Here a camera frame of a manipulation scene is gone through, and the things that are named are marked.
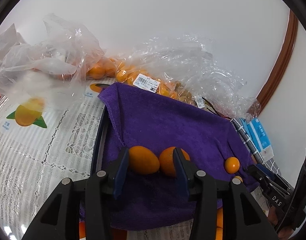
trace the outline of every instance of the blue and white package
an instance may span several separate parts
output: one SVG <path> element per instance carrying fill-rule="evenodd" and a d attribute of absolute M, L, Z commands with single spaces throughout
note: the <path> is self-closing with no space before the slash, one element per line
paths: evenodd
<path fill-rule="evenodd" d="M 254 118 L 246 126 L 248 129 L 247 133 L 251 136 L 255 147 L 258 149 L 258 151 L 264 158 L 264 161 L 268 161 L 274 155 L 271 142 L 261 122 L 259 121 L 259 119 Z"/>

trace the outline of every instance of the human hand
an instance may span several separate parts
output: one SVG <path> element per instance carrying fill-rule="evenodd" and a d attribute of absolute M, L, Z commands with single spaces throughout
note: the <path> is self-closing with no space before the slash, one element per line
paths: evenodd
<path fill-rule="evenodd" d="M 276 208 L 271 207 L 269 210 L 268 220 L 274 226 L 277 225 L 278 219 L 276 215 Z M 281 231 L 277 234 L 279 240 L 288 240 L 290 236 L 293 234 L 294 230 L 291 227 L 284 227 Z"/>

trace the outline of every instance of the barcode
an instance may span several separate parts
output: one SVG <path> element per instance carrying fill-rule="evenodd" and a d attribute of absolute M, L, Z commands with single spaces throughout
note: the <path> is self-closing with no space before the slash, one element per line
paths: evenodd
<path fill-rule="evenodd" d="M 141 78 L 141 77 L 138 78 L 138 81 L 141 82 L 143 85 L 146 85 L 148 82 L 148 80 Z"/>

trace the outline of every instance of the silver screw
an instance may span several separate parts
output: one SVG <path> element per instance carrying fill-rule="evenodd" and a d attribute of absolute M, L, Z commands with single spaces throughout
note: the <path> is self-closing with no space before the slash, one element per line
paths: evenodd
<path fill-rule="evenodd" d="M 65 179 L 62 179 L 62 184 L 63 185 L 67 185 L 71 182 L 71 180 L 69 178 L 65 178 Z"/>
<path fill-rule="evenodd" d="M 106 175 L 106 172 L 105 172 L 105 171 L 98 171 L 98 172 L 96 173 L 96 175 L 97 175 L 98 177 L 104 177 L 104 176 Z"/>
<path fill-rule="evenodd" d="M 240 181 L 240 179 L 238 179 L 238 178 L 233 178 L 233 179 L 232 179 L 232 182 L 233 182 L 235 185 L 241 184 L 241 181 Z"/>
<path fill-rule="evenodd" d="M 205 171 L 200 170 L 200 171 L 196 172 L 196 175 L 199 176 L 199 177 L 204 177 L 206 175 L 206 173 L 205 173 Z"/>

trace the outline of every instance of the printed mango image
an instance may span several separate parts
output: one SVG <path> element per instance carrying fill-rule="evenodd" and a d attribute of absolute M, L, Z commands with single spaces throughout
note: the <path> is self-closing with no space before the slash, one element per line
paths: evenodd
<path fill-rule="evenodd" d="M 47 128 L 43 119 L 42 113 L 45 107 L 43 98 L 30 98 L 25 103 L 19 105 L 16 110 L 9 114 L 7 119 L 15 119 L 20 126 L 37 125 L 42 128 Z"/>

